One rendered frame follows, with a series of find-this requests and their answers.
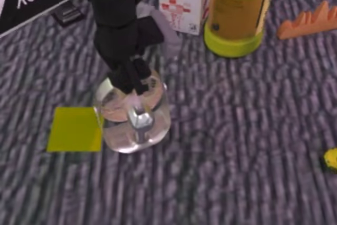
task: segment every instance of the orange toy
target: orange toy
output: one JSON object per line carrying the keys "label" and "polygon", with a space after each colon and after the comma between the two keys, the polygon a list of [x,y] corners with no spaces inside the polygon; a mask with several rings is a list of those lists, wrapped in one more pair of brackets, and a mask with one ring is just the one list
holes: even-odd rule
{"label": "orange toy", "polygon": [[333,29],[337,29],[337,6],[329,10],[328,2],[323,1],[313,14],[301,12],[296,20],[284,21],[277,31],[277,36],[284,40]]}

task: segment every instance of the table surface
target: table surface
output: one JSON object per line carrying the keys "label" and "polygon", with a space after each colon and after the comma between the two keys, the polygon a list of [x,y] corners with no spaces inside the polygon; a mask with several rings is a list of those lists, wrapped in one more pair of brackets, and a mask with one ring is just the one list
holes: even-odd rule
{"label": "table surface", "polygon": [[[0,40],[0,224],[337,224],[337,31],[279,41],[277,26],[322,0],[272,0],[253,54],[218,58],[201,36],[145,58],[168,85],[167,138],[123,155],[45,152],[56,106],[87,106],[104,78],[88,17],[41,17]],[[328,0],[337,4],[337,0]]]}

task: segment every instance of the yellow sponge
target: yellow sponge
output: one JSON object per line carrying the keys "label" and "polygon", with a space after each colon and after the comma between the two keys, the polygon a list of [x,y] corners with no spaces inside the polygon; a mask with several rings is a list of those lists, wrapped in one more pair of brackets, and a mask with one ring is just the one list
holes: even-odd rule
{"label": "yellow sponge", "polygon": [[57,107],[47,152],[99,152],[102,131],[92,107]]}

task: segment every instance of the yellow object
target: yellow object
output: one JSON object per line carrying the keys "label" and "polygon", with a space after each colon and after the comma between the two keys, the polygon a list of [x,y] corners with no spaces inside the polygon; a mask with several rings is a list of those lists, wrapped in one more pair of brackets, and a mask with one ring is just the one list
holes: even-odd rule
{"label": "yellow object", "polygon": [[205,43],[219,56],[240,57],[262,42],[270,0],[210,0]]}
{"label": "yellow object", "polygon": [[47,152],[99,152],[102,131],[92,107],[57,107]]}
{"label": "yellow object", "polygon": [[324,161],[329,168],[337,169],[337,148],[326,151]]}

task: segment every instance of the brown jar contents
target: brown jar contents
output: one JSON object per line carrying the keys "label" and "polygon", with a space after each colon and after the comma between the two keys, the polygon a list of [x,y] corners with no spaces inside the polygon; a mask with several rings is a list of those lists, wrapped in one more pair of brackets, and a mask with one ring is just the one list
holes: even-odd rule
{"label": "brown jar contents", "polygon": [[270,0],[210,0],[208,26],[225,40],[243,40],[262,32]]}

